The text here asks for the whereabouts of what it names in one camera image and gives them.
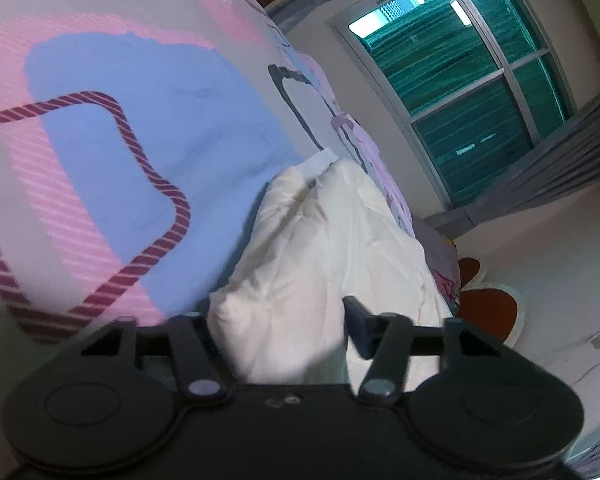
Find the cream white puffer jacket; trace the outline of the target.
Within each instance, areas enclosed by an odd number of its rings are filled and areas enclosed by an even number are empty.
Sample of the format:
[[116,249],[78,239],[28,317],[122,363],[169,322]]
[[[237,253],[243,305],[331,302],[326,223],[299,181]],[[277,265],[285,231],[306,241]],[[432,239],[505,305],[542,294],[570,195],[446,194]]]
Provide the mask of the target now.
[[268,186],[228,283],[211,295],[208,326],[241,382],[358,389],[370,364],[348,345],[347,296],[420,326],[451,314],[424,248],[358,164],[340,159],[313,182],[289,167]]

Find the stack of folded clothes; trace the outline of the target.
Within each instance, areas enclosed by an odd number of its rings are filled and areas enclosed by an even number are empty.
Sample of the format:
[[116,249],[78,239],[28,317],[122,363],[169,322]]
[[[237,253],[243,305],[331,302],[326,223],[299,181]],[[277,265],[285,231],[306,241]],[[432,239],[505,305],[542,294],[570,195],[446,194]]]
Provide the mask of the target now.
[[413,218],[413,229],[438,291],[452,315],[457,315],[460,307],[460,266],[455,245],[421,218]]

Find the red white scalloped headboard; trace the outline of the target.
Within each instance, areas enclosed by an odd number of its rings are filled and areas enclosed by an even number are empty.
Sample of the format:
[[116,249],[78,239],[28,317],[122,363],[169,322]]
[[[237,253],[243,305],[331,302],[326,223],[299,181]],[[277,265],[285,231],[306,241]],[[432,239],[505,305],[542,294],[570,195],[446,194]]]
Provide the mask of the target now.
[[513,348],[524,329],[524,300],[515,289],[486,282],[486,266],[460,258],[460,296],[456,316]]

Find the pink blanket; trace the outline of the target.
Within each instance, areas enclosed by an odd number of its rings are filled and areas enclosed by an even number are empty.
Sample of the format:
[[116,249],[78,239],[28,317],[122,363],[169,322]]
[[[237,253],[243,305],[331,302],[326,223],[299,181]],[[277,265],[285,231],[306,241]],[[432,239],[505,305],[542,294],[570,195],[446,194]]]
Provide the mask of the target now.
[[335,130],[343,128],[345,133],[350,133],[354,146],[361,153],[366,167],[365,171],[381,190],[382,195],[385,196],[396,222],[411,237],[416,237],[410,208],[408,208],[400,188],[382,160],[378,146],[366,130],[350,114],[342,110],[320,64],[308,54],[299,53],[299,58],[302,67],[306,68],[317,82],[317,89],[321,96],[326,99],[327,104],[336,113],[335,117],[332,118],[332,128]]

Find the right grey curtain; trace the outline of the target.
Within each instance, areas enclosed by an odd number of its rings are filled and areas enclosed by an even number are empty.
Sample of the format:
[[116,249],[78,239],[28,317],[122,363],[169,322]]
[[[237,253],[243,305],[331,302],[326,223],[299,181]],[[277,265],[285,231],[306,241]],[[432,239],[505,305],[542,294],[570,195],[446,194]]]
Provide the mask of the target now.
[[455,240],[480,224],[553,203],[600,180],[600,95],[503,171],[470,203],[427,224]]

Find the patterned grey blue bedsheet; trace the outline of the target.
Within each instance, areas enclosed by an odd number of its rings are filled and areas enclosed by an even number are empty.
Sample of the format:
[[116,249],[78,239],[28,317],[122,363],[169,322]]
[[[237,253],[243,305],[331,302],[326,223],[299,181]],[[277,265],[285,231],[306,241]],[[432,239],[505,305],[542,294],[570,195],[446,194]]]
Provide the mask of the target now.
[[366,169],[299,53],[263,0],[0,0],[0,411],[67,342],[203,309],[285,168]]

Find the window with green bars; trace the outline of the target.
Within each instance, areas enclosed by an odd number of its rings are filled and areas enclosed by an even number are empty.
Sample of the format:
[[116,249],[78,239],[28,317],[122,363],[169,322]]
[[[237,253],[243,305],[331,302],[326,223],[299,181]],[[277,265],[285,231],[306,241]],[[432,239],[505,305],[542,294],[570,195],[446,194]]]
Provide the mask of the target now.
[[573,113],[524,0],[362,0],[329,26],[445,207],[468,204]]

